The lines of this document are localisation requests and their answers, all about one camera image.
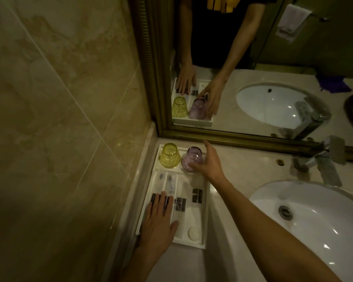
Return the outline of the clear toothbrush packet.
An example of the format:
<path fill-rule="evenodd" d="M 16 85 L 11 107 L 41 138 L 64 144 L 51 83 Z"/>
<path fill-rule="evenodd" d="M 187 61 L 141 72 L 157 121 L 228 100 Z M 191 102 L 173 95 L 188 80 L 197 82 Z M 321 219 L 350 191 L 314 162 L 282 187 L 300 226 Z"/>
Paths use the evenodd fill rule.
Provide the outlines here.
<path fill-rule="evenodd" d="M 165 190 L 166 188 L 166 179 L 167 179 L 167 172 L 164 170 L 158 170 L 155 174 L 155 180 L 154 184 L 152 187 L 152 196 L 151 196 L 151 203 L 154 203 L 155 200 L 155 195 L 157 193 L 161 193 L 162 191 L 165 191 L 166 193 L 166 198 L 165 198 L 165 203 L 164 203 L 164 209 L 166 209 L 167 204 L 168 204 L 168 191 Z"/>
<path fill-rule="evenodd" d="M 173 196 L 173 206 L 171 209 L 171 215 L 170 217 L 172 218 L 176 201 L 178 199 L 178 177 L 179 174 L 176 172 L 167 172 L 166 173 L 166 180 L 165 180 L 165 186 L 164 186 L 164 191 L 165 191 L 165 208 L 167 207 L 169 197 Z"/>

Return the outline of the person's right hand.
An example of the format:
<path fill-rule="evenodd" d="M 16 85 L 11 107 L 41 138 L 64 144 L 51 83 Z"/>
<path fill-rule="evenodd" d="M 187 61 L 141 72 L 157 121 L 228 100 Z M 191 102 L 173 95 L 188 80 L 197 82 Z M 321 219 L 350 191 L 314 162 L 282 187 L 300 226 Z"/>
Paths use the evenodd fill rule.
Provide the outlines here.
<path fill-rule="evenodd" d="M 224 175 L 221 160 L 217 150 L 206 140 L 203 140 L 206 147 L 207 155 L 205 159 L 206 171 L 200 172 L 214 187 L 221 188 L 224 185 L 230 184 Z"/>

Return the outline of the yellow glass cup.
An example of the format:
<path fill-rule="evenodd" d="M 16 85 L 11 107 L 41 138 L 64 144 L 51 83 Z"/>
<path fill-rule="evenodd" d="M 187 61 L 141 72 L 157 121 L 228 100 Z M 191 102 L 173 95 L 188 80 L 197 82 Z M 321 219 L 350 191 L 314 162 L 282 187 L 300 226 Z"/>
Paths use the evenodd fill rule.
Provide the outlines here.
<path fill-rule="evenodd" d="M 166 143 L 159 156 L 160 164 L 168 169 L 176 167 L 181 162 L 178 147 L 174 143 Z"/>

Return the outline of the small black-label packet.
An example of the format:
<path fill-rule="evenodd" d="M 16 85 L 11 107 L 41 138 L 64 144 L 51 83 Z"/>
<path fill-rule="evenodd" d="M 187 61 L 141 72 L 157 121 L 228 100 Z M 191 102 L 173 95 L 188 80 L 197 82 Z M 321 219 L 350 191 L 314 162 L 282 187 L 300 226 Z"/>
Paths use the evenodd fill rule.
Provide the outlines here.
<path fill-rule="evenodd" d="M 182 223 L 186 214 L 187 199 L 178 197 L 175 203 L 173 220 Z"/>

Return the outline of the person's left forearm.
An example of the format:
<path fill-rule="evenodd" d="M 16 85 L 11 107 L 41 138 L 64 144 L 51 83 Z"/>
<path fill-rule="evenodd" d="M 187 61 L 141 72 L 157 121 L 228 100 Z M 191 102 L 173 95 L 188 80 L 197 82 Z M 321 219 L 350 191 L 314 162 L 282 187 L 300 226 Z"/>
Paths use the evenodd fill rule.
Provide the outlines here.
<path fill-rule="evenodd" d="M 151 270 L 166 250 L 138 247 L 117 282 L 146 282 Z"/>

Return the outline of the metal sink drain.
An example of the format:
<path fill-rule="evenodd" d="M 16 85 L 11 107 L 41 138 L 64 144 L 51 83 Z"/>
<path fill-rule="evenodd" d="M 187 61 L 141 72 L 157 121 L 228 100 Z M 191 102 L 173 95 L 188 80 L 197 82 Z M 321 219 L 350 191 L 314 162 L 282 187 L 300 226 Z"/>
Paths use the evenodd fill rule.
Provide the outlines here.
<path fill-rule="evenodd" d="M 291 221 L 294 216 L 292 210 L 285 205 L 279 206 L 278 213 L 281 216 L 281 218 L 286 221 Z"/>

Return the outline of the person's left hand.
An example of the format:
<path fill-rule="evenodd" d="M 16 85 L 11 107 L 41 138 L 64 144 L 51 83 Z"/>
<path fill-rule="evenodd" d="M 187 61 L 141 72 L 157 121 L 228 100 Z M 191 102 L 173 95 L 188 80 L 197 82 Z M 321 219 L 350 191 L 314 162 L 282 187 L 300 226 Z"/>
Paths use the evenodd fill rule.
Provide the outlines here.
<path fill-rule="evenodd" d="M 151 202 L 151 219 L 148 224 L 141 226 L 140 246 L 151 249 L 167 250 L 174 237 L 171 236 L 171 209 L 173 206 L 173 196 L 169 197 L 167 207 L 163 217 L 158 217 L 158 196 L 155 195 L 154 203 Z"/>

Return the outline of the white sink basin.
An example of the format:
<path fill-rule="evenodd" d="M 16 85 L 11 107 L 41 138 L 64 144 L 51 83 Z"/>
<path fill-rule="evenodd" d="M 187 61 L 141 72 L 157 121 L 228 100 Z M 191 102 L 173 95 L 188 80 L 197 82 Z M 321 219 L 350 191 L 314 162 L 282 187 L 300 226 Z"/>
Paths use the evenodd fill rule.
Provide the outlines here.
<path fill-rule="evenodd" d="M 299 180 L 274 181 L 249 198 L 263 213 L 298 238 L 343 281 L 353 282 L 353 194 Z M 289 207 L 293 219 L 281 218 Z"/>

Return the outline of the chrome faucet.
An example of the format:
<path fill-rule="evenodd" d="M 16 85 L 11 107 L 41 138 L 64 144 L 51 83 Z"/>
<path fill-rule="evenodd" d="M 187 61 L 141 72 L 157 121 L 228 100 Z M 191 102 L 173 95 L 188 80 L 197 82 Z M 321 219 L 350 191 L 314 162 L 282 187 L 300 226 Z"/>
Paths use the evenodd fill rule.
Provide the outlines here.
<path fill-rule="evenodd" d="M 341 188 L 343 183 L 338 175 L 335 164 L 345 165 L 345 140 L 331 135 L 311 148 L 312 154 L 300 155 L 293 159 L 296 170 L 308 172 L 310 168 L 317 166 L 325 185 Z"/>

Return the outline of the white amenity tray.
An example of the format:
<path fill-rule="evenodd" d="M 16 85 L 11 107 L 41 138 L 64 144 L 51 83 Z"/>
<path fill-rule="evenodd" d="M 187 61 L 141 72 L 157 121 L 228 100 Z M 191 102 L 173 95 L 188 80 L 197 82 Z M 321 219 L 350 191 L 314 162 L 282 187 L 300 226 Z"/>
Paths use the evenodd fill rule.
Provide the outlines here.
<path fill-rule="evenodd" d="M 154 184 L 155 180 L 155 174 L 158 170 L 164 170 L 166 172 L 176 172 L 179 174 L 178 177 L 178 197 L 181 198 L 186 198 L 187 199 L 187 206 L 186 206 L 186 214 L 184 217 L 184 221 L 182 223 L 179 223 L 178 230 L 174 236 L 173 243 L 178 243 L 182 244 L 185 246 L 191 246 L 191 247 L 196 247 L 200 249 L 205 249 L 206 248 L 206 242 L 207 242 L 207 224 L 208 224 L 208 209 L 209 209 L 209 200 L 210 200 L 210 187 L 211 184 L 208 182 L 208 188 L 207 188 L 207 200 L 206 200 L 206 206 L 204 209 L 200 208 L 194 208 L 191 206 L 190 202 L 190 177 L 194 173 L 184 173 L 182 172 L 182 166 L 181 162 L 174 168 L 168 169 L 163 167 L 160 164 L 159 161 L 159 156 L 163 148 L 163 144 L 160 144 L 157 150 L 156 154 L 156 159 L 152 168 L 152 173 L 151 173 L 151 179 L 150 183 L 148 185 L 144 203 L 141 209 L 140 213 L 140 218 L 138 220 L 137 226 L 136 226 L 136 235 L 140 235 L 141 233 L 141 225 L 143 223 L 143 218 L 144 218 L 144 213 L 146 211 L 146 208 L 151 202 L 151 196 L 152 196 L 152 187 Z M 184 147 L 178 147 L 180 156 L 182 157 L 183 154 L 188 150 L 188 148 Z M 193 242 L 189 239 L 188 237 L 188 229 L 192 226 L 198 227 L 200 230 L 200 240 Z"/>

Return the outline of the white black-label sachet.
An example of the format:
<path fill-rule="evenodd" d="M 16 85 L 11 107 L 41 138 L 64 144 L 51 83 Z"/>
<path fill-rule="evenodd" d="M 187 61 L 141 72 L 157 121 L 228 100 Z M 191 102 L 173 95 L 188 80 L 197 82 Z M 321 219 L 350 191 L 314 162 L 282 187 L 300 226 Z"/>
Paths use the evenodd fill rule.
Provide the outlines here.
<path fill-rule="evenodd" d="M 191 206 L 204 209 L 207 200 L 207 180 L 201 174 L 194 173 L 190 178 L 189 184 Z"/>

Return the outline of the purple glass cup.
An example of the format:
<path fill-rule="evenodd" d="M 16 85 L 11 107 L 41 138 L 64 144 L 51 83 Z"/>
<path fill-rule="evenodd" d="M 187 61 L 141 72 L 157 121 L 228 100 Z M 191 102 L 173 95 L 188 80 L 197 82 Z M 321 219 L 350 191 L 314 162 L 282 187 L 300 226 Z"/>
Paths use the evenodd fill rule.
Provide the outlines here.
<path fill-rule="evenodd" d="M 190 163 L 203 164 L 206 159 L 206 153 L 203 152 L 199 147 L 193 146 L 183 154 L 181 159 L 182 172 L 184 173 L 196 173 L 197 171 L 191 167 Z"/>

